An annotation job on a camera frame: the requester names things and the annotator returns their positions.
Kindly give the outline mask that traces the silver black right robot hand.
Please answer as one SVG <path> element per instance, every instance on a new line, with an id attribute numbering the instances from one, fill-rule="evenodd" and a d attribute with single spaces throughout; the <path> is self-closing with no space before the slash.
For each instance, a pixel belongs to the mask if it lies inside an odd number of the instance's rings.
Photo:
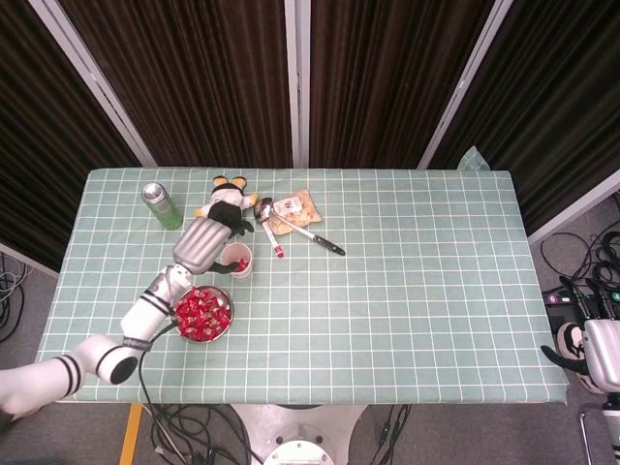
<path id="1" fill-rule="evenodd" d="M 569 278 L 560 278 L 576 320 L 561 325 L 555 349 L 541 346 L 553 364 L 572 371 L 596 394 L 619 392 L 619 301 L 604 285 L 590 278 L 587 296 Z"/>

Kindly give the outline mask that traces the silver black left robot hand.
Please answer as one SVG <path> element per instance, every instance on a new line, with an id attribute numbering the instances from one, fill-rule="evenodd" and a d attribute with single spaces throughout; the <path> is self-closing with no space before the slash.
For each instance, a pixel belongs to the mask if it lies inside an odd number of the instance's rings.
<path id="1" fill-rule="evenodd" d="M 239 261 L 222 264 L 218 263 L 217 259 L 232 237 L 253 231 L 254 228 L 247 221 L 242 221 L 239 228 L 231 229 L 210 218 L 195 218 L 173 247 L 173 260 L 193 275 L 236 272 Z"/>

